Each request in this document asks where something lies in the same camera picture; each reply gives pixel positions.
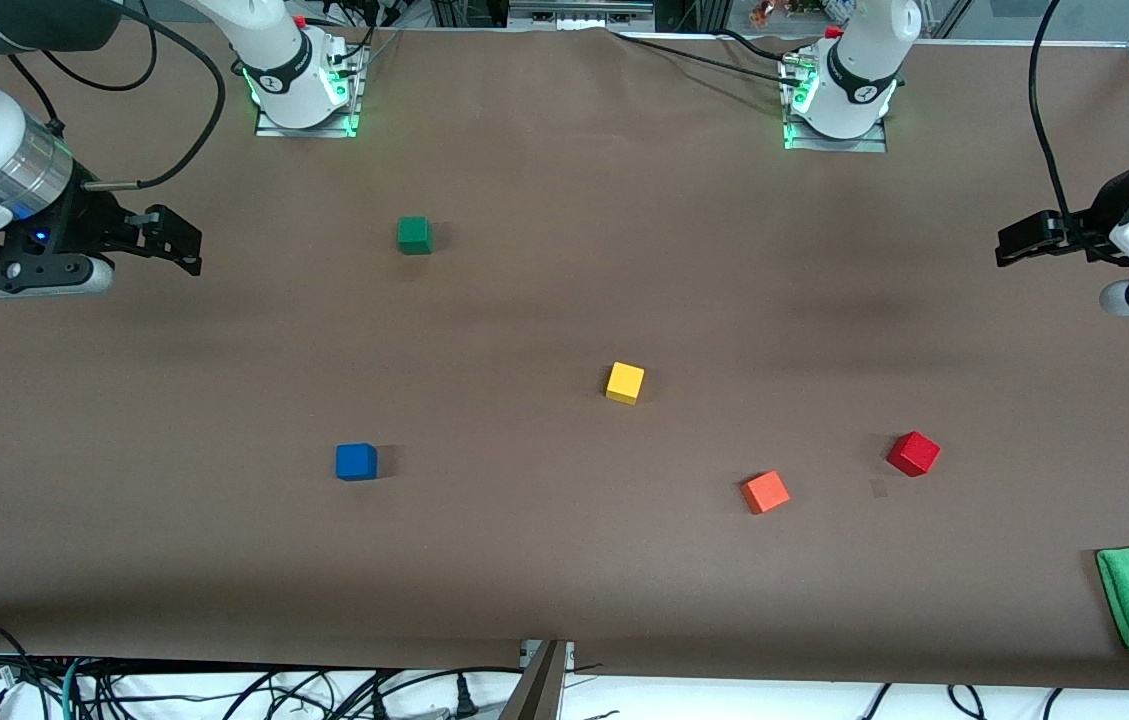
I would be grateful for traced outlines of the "red wooden block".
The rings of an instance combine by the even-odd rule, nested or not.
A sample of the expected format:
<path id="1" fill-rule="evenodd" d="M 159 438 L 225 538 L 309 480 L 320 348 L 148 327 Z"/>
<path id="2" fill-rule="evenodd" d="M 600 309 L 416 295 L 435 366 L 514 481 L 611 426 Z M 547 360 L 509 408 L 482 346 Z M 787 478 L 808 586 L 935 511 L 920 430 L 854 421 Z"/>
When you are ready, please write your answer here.
<path id="1" fill-rule="evenodd" d="M 940 454 L 939 444 L 919 430 L 911 430 L 898 437 L 896 442 L 890 447 L 885 460 L 889 460 L 894 469 L 902 471 L 907 477 L 922 477 L 930 473 Z"/>

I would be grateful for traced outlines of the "blue wooden block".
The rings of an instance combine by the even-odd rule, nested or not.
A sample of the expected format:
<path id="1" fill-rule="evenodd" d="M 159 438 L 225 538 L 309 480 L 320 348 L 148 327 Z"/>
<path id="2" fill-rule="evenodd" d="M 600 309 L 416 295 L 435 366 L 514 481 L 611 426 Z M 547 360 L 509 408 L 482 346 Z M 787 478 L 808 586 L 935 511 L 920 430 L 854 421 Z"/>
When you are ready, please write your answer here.
<path id="1" fill-rule="evenodd" d="M 340 480 L 378 478 L 378 450 L 369 444 L 339 445 L 334 454 L 334 474 Z"/>

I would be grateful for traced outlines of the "orange wooden block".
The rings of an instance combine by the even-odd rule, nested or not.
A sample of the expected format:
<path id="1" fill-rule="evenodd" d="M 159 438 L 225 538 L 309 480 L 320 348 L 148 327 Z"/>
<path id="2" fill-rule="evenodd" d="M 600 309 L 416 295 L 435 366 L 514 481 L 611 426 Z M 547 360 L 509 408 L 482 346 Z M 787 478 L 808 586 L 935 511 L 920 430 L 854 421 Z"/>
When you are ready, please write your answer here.
<path id="1" fill-rule="evenodd" d="M 741 497 L 752 515 L 764 515 L 791 501 L 791 492 L 785 486 L 778 471 L 769 469 L 756 477 L 743 480 Z"/>

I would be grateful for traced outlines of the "yellow wooden block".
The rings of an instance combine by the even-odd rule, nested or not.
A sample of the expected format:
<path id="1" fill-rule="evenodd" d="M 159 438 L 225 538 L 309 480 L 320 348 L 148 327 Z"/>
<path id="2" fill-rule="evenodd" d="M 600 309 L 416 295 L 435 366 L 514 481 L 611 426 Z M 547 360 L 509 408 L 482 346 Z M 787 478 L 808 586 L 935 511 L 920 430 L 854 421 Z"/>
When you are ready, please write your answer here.
<path id="1" fill-rule="evenodd" d="M 645 369 L 641 366 L 614 363 L 611 365 L 609 383 L 605 386 L 605 397 L 634 405 L 640 398 L 645 381 Z"/>

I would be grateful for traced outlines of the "brown table cover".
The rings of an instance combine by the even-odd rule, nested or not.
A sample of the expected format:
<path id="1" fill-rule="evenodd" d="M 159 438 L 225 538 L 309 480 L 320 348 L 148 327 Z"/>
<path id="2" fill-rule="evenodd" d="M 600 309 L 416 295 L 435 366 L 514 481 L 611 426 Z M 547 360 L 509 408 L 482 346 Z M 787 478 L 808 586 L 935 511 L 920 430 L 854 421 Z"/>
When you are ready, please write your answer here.
<path id="1" fill-rule="evenodd" d="M 247 91 L 148 193 L 202 275 L 0 301 L 0 625 L 34 653 L 1129 688 L 1129 318 L 1024 46 L 922 44 L 884 153 L 601 29 L 378 35 L 359 137 Z M 399 251 L 426 217 L 430 255 Z M 637 404 L 611 366 L 645 369 Z M 930 473 L 885 460 L 939 444 Z M 340 480 L 339 445 L 378 450 Z M 752 515 L 743 480 L 791 501 Z"/>

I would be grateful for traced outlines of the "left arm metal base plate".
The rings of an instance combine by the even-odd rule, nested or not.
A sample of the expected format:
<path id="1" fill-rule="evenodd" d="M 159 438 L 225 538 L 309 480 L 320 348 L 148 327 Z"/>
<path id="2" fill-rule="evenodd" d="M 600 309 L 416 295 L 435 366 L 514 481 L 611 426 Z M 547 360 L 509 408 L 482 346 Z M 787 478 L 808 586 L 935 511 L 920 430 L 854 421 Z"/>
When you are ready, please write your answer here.
<path id="1" fill-rule="evenodd" d="M 817 49 L 805 46 L 785 53 L 779 77 L 793 79 L 780 91 L 785 149 L 828 152 L 885 152 L 890 85 L 879 100 L 854 105 L 842 88 L 821 74 Z"/>

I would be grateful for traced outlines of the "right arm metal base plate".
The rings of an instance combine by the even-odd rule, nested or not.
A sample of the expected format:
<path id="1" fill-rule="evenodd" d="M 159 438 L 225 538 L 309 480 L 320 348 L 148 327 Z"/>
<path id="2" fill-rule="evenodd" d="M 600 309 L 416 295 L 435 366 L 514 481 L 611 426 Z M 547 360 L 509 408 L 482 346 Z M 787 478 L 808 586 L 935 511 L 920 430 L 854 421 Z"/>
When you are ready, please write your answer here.
<path id="1" fill-rule="evenodd" d="M 367 85 L 371 46 L 349 44 L 343 37 L 308 27 L 310 64 L 296 77 L 286 94 L 272 94 L 275 79 L 259 84 L 252 70 L 244 76 L 250 99 L 257 106 L 259 137 L 357 137 Z"/>

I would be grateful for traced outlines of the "silver aluminium frame rail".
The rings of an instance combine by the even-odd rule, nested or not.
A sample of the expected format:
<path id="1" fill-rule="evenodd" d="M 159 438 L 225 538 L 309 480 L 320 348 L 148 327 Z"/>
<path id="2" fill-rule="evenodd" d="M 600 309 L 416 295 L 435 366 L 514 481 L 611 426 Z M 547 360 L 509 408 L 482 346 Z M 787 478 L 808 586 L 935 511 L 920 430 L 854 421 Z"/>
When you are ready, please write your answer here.
<path id="1" fill-rule="evenodd" d="M 508 0 L 508 29 L 655 32 L 654 0 Z"/>

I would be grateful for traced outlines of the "brown slanted post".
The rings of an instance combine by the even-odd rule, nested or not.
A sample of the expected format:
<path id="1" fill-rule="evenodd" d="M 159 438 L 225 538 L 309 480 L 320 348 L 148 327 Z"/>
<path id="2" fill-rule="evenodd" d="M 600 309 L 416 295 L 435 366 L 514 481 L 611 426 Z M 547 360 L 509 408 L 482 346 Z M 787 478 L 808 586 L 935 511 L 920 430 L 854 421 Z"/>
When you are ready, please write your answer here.
<path id="1" fill-rule="evenodd" d="M 563 690 L 545 693 L 531 690 L 519 679 L 497 720 L 560 720 L 561 693 Z"/>

